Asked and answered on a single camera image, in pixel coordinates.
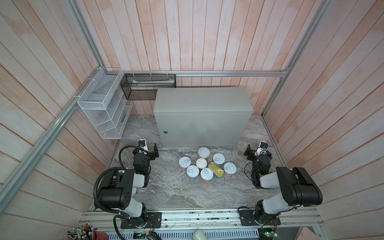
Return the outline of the pink label can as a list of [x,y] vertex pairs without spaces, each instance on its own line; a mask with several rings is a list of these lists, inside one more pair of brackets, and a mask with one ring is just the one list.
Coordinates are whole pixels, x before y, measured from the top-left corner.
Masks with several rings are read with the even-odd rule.
[[236,172],[237,172],[237,167],[235,164],[231,163],[231,162],[227,162],[224,164],[224,176],[226,178],[231,178],[233,177]]

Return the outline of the teal label can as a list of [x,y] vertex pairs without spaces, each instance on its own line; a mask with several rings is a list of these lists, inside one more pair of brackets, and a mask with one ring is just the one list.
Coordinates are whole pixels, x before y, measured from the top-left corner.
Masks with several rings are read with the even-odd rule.
[[216,153],[213,156],[213,162],[219,166],[222,167],[225,164],[226,158],[223,154],[221,153]]

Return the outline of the gold rectangular tin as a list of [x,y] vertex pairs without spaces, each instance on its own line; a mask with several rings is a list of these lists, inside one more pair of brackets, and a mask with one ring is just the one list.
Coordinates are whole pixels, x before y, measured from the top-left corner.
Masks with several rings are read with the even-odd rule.
[[225,173],[225,171],[221,167],[219,167],[216,163],[214,163],[214,162],[211,162],[208,165],[208,168],[210,170],[212,170],[212,172],[214,173],[214,176],[217,179],[221,178],[224,175],[224,173]]

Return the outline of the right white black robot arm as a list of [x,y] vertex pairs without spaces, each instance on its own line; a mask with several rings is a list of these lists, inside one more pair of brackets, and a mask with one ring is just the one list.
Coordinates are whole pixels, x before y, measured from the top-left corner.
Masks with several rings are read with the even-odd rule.
[[307,170],[302,167],[276,167],[270,171],[272,154],[268,143],[261,141],[254,150],[247,146],[244,155],[252,162],[250,180],[257,189],[279,189],[280,192],[266,200],[259,200],[255,206],[255,222],[264,226],[270,224],[281,213],[299,207],[318,206],[323,194]]

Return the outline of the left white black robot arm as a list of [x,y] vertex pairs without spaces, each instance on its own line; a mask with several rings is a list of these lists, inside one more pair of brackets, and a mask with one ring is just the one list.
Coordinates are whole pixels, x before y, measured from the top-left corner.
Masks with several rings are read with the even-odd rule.
[[[133,149],[133,169],[123,164],[122,152],[126,149]],[[93,189],[95,208],[115,214],[115,231],[119,229],[117,220],[121,220],[121,229],[153,230],[161,227],[162,213],[148,213],[146,205],[134,199],[137,189],[148,186],[152,170],[150,163],[158,157],[156,144],[150,152],[146,140],[140,140],[137,146],[127,145],[120,149],[120,167],[109,168],[97,178]]]

